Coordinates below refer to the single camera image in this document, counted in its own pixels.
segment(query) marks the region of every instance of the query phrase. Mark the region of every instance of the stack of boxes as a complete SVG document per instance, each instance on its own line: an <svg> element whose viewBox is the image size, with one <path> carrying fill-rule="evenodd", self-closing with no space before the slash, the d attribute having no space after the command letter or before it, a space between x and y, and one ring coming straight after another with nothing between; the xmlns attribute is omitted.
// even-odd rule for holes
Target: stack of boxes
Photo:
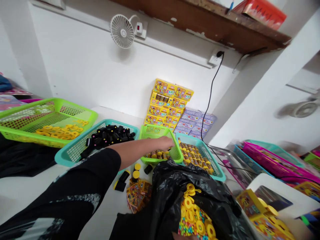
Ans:
<svg viewBox="0 0 320 240"><path fill-rule="evenodd" d="M186 107L174 132L183 133L201 139L201 127L204 112ZM206 114L203 120L202 137L204 138L212 127L217 117L213 114Z"/></svg>
<svg viewBox="0 0 320 240"><path fill-rule="evenodd" d="M174 131L193 93L185 87L156 79L145 123L161 125Z"/></svg>

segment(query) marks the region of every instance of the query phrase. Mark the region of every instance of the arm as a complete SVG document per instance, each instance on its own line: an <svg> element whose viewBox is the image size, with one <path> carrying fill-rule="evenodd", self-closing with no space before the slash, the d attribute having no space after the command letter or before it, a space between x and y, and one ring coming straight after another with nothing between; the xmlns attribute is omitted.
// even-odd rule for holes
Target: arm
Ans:
<svg viewBox="0 0 320 240"><path fill-rule="evenodd" d="M174 143L171 138L166 136L153 139L141 139L121 144L111 145L108 148L115 150L121 158L120 170L130 166L142 156L157 149L167 151L173 147Z"/></svg>
<svg viewBox="0 0 320 240"><path fill-rule="evenodd" d="M172 139L143 139L112 145L59 176L36 200L0 226L0 239L40 236L78 239L85 224L123 169L148 152L167 150Z"/></svg>

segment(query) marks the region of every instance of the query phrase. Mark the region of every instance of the black sleeve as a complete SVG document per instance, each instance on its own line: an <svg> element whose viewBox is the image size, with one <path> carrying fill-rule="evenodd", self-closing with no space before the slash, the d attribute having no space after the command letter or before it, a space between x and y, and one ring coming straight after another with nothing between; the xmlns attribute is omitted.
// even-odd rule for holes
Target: black sleeve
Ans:
<svg viewBox="0 0 320 240"><path fill-rule="evenodd" d="M60 175L28 207L0 226L0 239L78 239L121 165L105 148Z"/></svg>

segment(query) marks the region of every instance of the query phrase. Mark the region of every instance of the blue cloth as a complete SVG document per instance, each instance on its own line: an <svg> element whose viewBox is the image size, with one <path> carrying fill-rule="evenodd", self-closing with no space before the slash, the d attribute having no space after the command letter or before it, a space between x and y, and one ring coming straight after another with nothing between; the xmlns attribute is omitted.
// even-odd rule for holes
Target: blue cloth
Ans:
<svg viewBox="0 0 320 240"><path fill-rule="evenodd" d="M0 75L0 92L11 90L13 87L9 80L4 76Z"/></svg>

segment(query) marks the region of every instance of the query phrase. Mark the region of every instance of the red box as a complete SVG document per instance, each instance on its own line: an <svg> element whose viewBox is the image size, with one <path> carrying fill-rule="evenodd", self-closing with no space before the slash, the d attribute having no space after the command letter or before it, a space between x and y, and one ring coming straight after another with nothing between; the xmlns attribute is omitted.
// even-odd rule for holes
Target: red box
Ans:
<svg viewBox="0 0 320 240"><path fill-rule="evenodd" d="M244 0L233 11L245 13L274 30L278 30L287 18L287 15L267 0Z"/></svg>

